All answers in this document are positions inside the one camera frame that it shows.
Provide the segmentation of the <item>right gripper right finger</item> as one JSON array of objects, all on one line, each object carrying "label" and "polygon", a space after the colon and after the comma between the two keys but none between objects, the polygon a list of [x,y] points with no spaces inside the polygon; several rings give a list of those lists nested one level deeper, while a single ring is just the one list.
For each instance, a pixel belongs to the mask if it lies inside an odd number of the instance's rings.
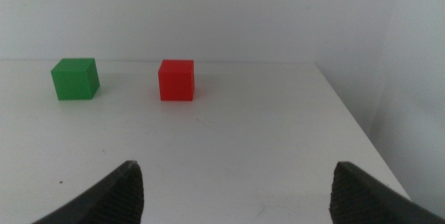
[{"label": "right gripper right finger", "polygon": [[334,224],[444,224],[349,161],[334,169],[329,211]]}]

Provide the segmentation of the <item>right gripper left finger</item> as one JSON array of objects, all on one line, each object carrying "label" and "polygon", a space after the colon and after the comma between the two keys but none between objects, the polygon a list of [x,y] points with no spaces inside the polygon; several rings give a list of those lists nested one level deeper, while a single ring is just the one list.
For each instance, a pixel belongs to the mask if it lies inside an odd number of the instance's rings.
[{"label": "right gripper left finger", "polygon": [[89,224],[141,222],[143,176],[136,161],[125,161],[81,195],[37,223]]}]

